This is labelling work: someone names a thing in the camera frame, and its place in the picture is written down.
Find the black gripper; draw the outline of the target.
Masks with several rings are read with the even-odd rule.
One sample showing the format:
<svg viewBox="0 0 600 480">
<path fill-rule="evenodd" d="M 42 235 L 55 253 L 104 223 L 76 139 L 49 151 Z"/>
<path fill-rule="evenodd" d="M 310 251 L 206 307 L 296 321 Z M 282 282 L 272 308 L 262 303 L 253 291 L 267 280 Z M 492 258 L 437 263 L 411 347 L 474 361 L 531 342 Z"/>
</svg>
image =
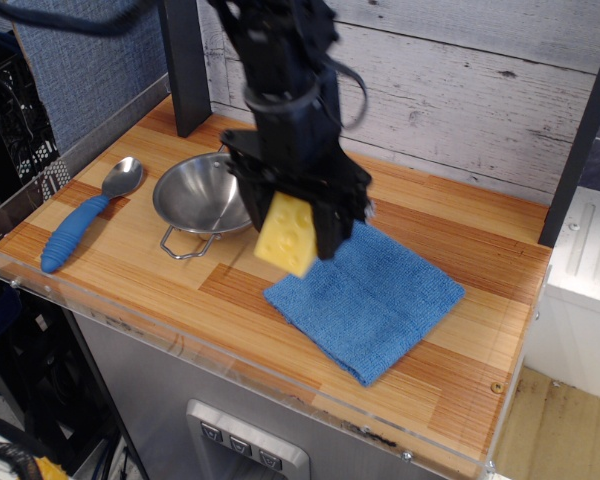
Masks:
<svg viewBox="0 0 600 480">
<path fill-rule="evenodd" d="M 254 130 L 227 130 L 231 172 L 254 228 L 260 232 L 275 190 L 311 202 L 317 255 L 332 259 L 364 222 L 371 176 L 342 150 L 339 92 L 314 87 L 295 99 L 245 91 Z"/>
</svg>

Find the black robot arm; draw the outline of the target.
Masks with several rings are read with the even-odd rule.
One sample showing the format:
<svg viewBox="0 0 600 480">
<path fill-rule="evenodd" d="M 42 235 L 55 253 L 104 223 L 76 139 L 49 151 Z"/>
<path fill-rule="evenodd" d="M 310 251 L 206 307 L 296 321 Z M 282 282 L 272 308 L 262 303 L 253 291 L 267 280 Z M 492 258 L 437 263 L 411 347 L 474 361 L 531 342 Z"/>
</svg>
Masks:
<svg viewBox="0 0 600 480">
<path fill-rule="evenodd" d="M 257 230 L 275 193 L 312 208 L 317 255 L 332 258 L 364 220 L 371 176 L 342 149 L 338 77 L 361 77 L 333 60 L 335 12 L 323 1 L 214 1 L 242 63 L 254 130 L 227 130 L 229 170 Z"/>
</svg>

